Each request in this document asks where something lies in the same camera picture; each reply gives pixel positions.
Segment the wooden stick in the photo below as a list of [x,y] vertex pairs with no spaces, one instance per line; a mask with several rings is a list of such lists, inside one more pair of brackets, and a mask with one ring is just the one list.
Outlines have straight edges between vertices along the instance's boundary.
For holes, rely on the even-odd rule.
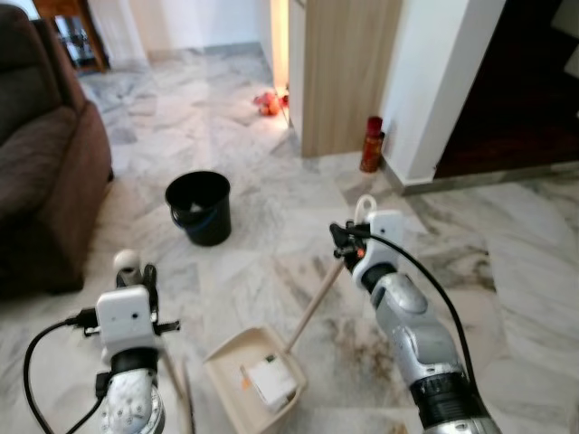
[[293,336],[291,337],[288,344],[286,345],[286,347],[285,347],[286,353],[289,353],[291,351],[291,348],[298,340],[299,335],[301,335],[301,332],[304,331],[304,328],[308,324],[308,321],[310,320],[312,315],[314,315],[314,312],[318,308],[322,299],[327,294],[329,289],[332,288],[332,285],[334,285],[334,282],[336,281],[336,279],[339,276],[340,271],[342,271],[343,267],[344,267],[344,261],[339,260],[334,265],[332,265],[332,268],[327,272],[326,276],[324,277],[324,280],[322,281],[322,284],[321,284],[321,287],[319,288],[318,293],[309,302],[308,308],[306,309],[306,313],[299,321],[298,328],[296,328],[296,331],[293,332]]
[[[171,383],[173,383],[177,394],[177,401],[180,408],[179,415],[183,418],[181,427],[184,430],[184,434],[195,434],[195,421],[193,420],[192,414],[193,402],[191,401],[189,385],[185,384],[185,387],[183,387],[184,385],[179,381],[177,369],[166,348],[161,352],[161,360],[165,364]],[[183,372],[185,377],[184,382],[188,382],[185,365],[183,365]]]

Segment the red bottle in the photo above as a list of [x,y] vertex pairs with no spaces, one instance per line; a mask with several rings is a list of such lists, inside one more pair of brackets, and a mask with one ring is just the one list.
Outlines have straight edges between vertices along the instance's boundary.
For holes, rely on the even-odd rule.
[[378,170],[380,156],[382,155],[382,142],[384,141],[384,133],[381,129],[382,118],[378,116],[368,118],[362,161],[360,162],[360,170],[362,172],[373,173]]

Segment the brown sofa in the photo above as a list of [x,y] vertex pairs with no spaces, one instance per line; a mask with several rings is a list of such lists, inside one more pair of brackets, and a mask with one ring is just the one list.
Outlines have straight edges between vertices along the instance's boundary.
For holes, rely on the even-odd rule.
[[0,297],[82,288],[110,149],[44,21],[0,5]]

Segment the dustpan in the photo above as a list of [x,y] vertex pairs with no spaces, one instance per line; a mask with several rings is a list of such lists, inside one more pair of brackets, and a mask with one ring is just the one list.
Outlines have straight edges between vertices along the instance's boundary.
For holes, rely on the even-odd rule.
[[[238,434],[275,434],[296,407],[308,380],[291,348],[343,267],[343,262],[337,261],[328,272],[288,343],[273,328],[263,325],[234,336],[205,359],[205,370]],[[240,374],[241,366],[253,366],[270,354],[282,358],[298,385],[295,395],[275,414],[265,407],[254,388],[242,388]]]

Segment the marble floor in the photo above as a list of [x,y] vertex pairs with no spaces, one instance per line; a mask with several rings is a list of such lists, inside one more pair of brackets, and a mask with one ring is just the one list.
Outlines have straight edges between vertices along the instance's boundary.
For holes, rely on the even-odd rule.
[[[78,294],[0,305],[2,431],[35,433],[24,400],[30,339],[112,289],[111,260],[130,247],[157,264],[166,340],[191,374],[201,434],[229,434],[204,357],[243,328],[268,323],[289,336],[333,260],[327,230],[371,193],[404,212],[405,246],[449,290],[470,342],[479,387],[504,433],[564,434],[579,397],[579,174],[407,198],[359,155],[302,160],[285,119],[261,118],[252,98],[271,76],[252,46],[158,56],[150,68],[82,79],[106,122],[116,179],[102,204]],[[233,233],[192,245],[169,218],[164,191],[178,175],[214,169],[232,183]],[[433,291],[440,317],[450,324]],[[284,432],[420,433],[367,296],[340,277],[299,340],[309,387]],[[33,361],[36,399],[56,432],[92,405],[102,369],[97,339],[46,338]],[[174,397],[160,372],[176,433]],[[79,432],[97,432],[91,420]]]

